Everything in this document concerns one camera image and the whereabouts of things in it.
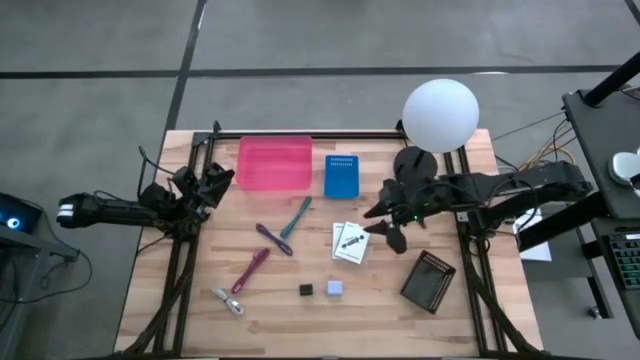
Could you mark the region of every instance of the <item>white lamp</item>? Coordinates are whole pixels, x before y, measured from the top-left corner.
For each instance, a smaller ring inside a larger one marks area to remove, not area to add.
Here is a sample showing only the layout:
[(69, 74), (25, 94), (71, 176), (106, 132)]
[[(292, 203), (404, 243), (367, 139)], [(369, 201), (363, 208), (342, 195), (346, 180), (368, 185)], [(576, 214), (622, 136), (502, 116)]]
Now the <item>white lamp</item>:
[(401, 150), (394, 161), (396, 179), (434, 177), (438, 164), (431, 154), (463, 146), (478, 126), (480, 109), (471, 90), (450, 79), (426, 82), (415, 89), (402, 110), (404, 132), (416, 146)]

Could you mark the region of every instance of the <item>white sphere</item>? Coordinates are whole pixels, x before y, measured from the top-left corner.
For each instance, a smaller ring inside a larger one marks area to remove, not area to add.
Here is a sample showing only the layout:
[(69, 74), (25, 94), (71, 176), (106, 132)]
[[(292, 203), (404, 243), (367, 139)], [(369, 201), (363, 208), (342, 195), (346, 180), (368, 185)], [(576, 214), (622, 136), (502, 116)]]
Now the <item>white sphere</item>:
[(463, 84), (449, 79), (413, 90), (402, 110), (409, 139), (428, 152), (444, 153), (464, 145), (478, 126), (478, 100)]

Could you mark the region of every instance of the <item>small cube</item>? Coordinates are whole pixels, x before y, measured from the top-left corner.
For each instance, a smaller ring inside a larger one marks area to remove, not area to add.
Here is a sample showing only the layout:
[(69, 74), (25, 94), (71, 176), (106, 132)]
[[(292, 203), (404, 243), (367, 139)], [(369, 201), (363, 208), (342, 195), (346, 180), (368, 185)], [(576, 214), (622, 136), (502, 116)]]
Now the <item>small cube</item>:
[(329, 296), (340, 296), (340, 295), (342, 295), (342, 281), (340, 281), (340, 280), (329, 280), (327, 282), (327, 295), (329, 295)]
[(313, 284), (300, 284), (300, 296), (313, 295)]

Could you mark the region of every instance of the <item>blue light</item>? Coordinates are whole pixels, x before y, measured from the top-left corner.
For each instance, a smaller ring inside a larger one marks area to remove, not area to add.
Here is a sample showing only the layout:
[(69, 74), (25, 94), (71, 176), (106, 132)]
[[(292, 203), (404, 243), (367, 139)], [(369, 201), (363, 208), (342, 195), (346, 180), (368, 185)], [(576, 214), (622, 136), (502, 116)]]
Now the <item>blue light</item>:
[(9, 229), (15, 230), (20, 226), (20, 220), (16, 218), (10, 218), (9, 220), (7, 220), (7, 226), (9, 227)]

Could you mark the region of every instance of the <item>wooden table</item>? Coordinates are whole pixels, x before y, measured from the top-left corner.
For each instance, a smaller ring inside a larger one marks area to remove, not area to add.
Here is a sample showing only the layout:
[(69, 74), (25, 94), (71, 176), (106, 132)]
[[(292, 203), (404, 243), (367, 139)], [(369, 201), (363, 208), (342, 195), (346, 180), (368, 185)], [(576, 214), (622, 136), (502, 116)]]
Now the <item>wooden table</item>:
[[(176, 170), (187, 163), (192, 134), (192, 131), (167, 133), (161, 166)], [(306, 193), (250, 193), (234, 182), (200, 235), (182, 355), (477, 355), (451, 213), (428, 218), (427, 230), (416, 224), (404, 228), (409, 249), (402, 255), (396, 255), (383, 236), (372, 235), (361, 265), (331, 259), (332, 223), (350, 221), (366, 225), (377, 221), (365, 220), (362, 215), (377, 202), (382, 180), (393, 176), (392, 161), (402, 146), (398, 140), (314, 140), (313, 183), (308, 191), (313, 201), (289, 237), (293, 257), (285, 256), (258, 234), (255, 224), (260, 222), (278, 234), (297, 212)], [(466, 148), (472, 172), (496, 173), (487, 130), (477, 130)], [(329, 154), (359, 157), (358, 199), (323, 197), (324, 158)], [(236, 168), (237, 156), (237, 140), (216, 142), (214, 160), (223, 167)], [(443, 174), (443, 157), (436, 157), (439, 173)], [(164, 178), (164, 174), (158, 173), (156, 180), (164, 184)], [(140, 246), (159, 236), (156, 230), (145, 230)], [(160, 304), (170, 243), (169, 240), (161, 242), (145, 250), (136, 260), (117, 338), (118, 350), (133, 342)], [(503, 235), (493, 238), (491, 243), (489, 258), (500, 305), (527, 340), (541, 349), (515, 241)], [(245, 314), (236, 318), (211, 289), (222, 287), (228, 292), (259, 247), (270, 247), (272, 252), (237, 295)], [(399, 294), (423, 249), (458, 269), (436, 315)], [(341, 297), (326, 295), (326, 283), (330, 279), (343, 282)], [(299, 296), (298, 286), (303, 283), (313, 284), (313, 296)], [(487, 337), (492, 339), (488, 312), (486, 308), (483, 310)]]

